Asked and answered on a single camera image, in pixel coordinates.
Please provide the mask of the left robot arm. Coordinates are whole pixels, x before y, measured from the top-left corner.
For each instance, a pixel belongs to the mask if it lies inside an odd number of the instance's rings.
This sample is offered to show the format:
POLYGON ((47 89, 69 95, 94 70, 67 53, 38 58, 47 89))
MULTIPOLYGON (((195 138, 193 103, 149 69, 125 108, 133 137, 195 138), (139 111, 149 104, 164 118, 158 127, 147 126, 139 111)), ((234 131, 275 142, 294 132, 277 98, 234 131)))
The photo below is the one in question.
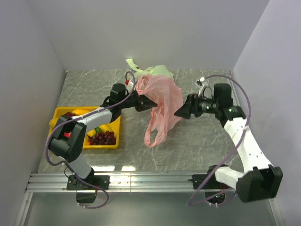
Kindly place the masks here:
POLYGON ((157 104, 145 95, 139 95, 135 90, 128 92, 125 85, 117 83, 112 86, 110 95, 103 104, 95 110, 80 116, 59 117, 45 144, 45 157, 48 163, 57 165, 50 161, 48 151, 51 151, 62 158, 60 163, 65 163, 74 173, 83 189, 96 188, 98 183, 95 172, 81 154, 85 135, 97 126, 114 122, 123 109, 132 107, 141 112, 157 107, 157 104))

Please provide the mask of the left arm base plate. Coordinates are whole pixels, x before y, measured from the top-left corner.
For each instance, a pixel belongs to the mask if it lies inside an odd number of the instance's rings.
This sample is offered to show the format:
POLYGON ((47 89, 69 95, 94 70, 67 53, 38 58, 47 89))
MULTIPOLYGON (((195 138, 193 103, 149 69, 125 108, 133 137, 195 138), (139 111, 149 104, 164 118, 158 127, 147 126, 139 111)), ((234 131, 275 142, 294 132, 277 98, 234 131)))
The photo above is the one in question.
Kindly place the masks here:
MULTIPOLYGON (((110 177, 108 175, 93 175, 88 176, 86 179, 82 179, 86 183, 92 184, 93 186, 97 186, 103 190, 108 190, 110 177)), ((79 181, 79 179, 75 175, 70 175, 67 182, 67 190, 72 191, 81 191, 81 190, 95 190, 94 187, 88 186, 87 184, 79 181)))

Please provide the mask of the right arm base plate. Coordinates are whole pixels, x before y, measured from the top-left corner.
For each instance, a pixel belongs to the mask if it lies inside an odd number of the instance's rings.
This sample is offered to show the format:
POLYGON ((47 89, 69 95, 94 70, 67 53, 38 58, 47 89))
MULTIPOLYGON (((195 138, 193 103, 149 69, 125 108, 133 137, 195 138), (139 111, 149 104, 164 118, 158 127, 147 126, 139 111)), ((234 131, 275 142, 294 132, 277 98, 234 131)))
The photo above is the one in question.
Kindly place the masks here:
MULTIPOLYGON (((188 179, 189 182, 192 183, 193 189, 196 190, 207 178, 208 174, 202 173, 202 174, 193 174, 190 179, 188 179)), ((221 182, 218 182, 215 178, 215 175, 211 176, 209 180, 205 183, 205 185, 202 187, 202 189, 205 190, 226 190, 230 187, 226 184, 223 184, 221 182)))

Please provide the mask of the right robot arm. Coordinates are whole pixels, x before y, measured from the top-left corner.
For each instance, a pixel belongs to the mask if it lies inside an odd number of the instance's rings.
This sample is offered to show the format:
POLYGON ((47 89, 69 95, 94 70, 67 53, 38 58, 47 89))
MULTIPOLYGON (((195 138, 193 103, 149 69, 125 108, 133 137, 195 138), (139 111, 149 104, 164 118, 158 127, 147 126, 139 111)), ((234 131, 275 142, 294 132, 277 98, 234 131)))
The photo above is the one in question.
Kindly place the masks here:
POLYGON ((207 178, 201 185, 208 182, 212 188, 225 185, 235 189, 244 203, 275 198, 283 172, 280 167, 274 167, 260 149, 241 107, 233 105, 231 86, 227 83, 215 84, 212 98, 204 96, 205 89, 203 85, 198 94, 189 94, 175 116, 190 119, 191 115, 214 114, 233 141, 244 171, 238 172, 223 163, 214 165, 209 168, 207 178))

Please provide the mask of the pink plastic bag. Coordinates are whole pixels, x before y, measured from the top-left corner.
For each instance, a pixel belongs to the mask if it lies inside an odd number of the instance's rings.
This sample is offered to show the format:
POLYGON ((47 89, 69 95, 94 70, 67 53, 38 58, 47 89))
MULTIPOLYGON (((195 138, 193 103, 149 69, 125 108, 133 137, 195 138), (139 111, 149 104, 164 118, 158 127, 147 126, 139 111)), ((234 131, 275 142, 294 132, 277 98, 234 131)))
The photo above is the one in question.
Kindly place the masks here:
POLYGON ((151 110, 151 119, 144 136, 144 144, 155 147, 165 142, 168 131, 181 120, 174 113, 183 104, 182 89, 172 78, 147 74, 138 79, 136 91, 157 104, 151 110))

